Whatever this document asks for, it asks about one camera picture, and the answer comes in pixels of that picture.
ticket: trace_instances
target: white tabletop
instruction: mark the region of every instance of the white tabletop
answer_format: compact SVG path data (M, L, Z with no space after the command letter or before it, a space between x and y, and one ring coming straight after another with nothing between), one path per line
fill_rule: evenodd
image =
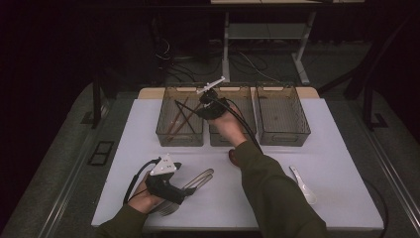
M262 150L278 160L292 178L288 167L297 167L317 195L312 207L329 229L382 229L381 217L326 102L301 99L301 103L312 132L303 147L262 146ZM240 171L228 160L231 148L211 147L207 125L203 147L161 147L155 133L160 105L161 99L135 100L92 225L100 225L118 212L133 175L142 165L170 154L175 162L182 163L171 179L173 185L182 187L209 168L214 169L214 177L187 197L175 213L165 217L151 214L146 230L258 229L241 187Z

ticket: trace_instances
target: person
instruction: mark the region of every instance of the person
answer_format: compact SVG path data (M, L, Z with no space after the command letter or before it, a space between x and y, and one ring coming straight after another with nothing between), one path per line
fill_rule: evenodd
M227 111L209 124L235 147L242 187L262 237L328 237L325 222L307 203L297 183L284 173L278 161L247 140L234 115ZM146 188L145 178L137 191ZM158 203L159 198L146 191L134 197L113 219L99 226L97 237L140 237L148 212Z

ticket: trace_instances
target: green sleeve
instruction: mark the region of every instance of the green sleeve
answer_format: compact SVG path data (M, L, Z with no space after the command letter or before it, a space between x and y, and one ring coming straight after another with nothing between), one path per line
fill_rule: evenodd
M142 237L142 229L148 216L125 204L111 220L101 224L96 230L96 238Z
M242 171L242 186L264 238L328 237L318 216L278 161L263 155L252 142L235 150Z

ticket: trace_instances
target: transparent storage box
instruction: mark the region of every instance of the transparent storage box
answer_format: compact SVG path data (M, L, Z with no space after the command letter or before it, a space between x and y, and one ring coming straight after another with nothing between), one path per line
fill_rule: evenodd
M259 82L255 105L261 145L303 146L311 130L294 86Z
M175 103L177 100L193 110L198 109L201 104L196 89L203 86L204 83L173 83L165 88L156 130L161 146L203 146L204 120Z
M235 105L239 108L240 112L244 116L245 121L253 131L252 136L254 137L257 132L257 126L254 115L253 99L251 95L251 85L242 82L224 82L216 85L214 89L217 92L219 98L226 97L226 99L229 99L235 103ZM210 125L209 132L211 146L232 147L231 143L219 134L215 126ZM250 135L245 129L243 129L243 132L247 139L251 140Z

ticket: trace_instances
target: stick inside bin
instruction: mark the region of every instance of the stick inside bin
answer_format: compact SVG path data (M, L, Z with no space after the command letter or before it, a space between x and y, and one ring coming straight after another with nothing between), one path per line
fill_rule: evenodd
M194 111L196 111L199 107L200 107L200 105L201 105L201 103L198 103L196 106L195 106L195 108L194 108ZM191 128L191 130L192 130L192 132L195 134L195 132L194 132L194 129L192 128L192 126L189 124L189 119L192 117L192 115L194 114L193 112L190 112L189 114L188 114L188 116L187 117L185 117L185 114L183 114L183 112L182 112L182 108L180 108L180 107L178 107L178 109L179 109L179 114L182 114L183 116L184 116L184 121L175 129L175 131L173 132L173 133L168 133L168 134L170 134L169 136L167 136L166 137L166 140L168 141L168 142L170 142L175 136L176 136L176 134L182 129L182 127L185 125L185 123L188 123L188 125L189 125L189 127Z
M185 98L185 100L184 100L184 102L183 102L183 104L185 104L186 103L186 101L188 101L188 97L186 97ZM170 134L170 132L172 131L172 129L173 129L173 126L175 125L175 123L176 123L176 121L178 120L178 118L179 118L179 116L181 115L181 110L179 110L178 111L178 113L176 114L176 116L175 116L175 119L173 119L173 121L171 121L170 122L170 125L169 125L169 128L167 128L167 131L166 131L166 135L167 134Z

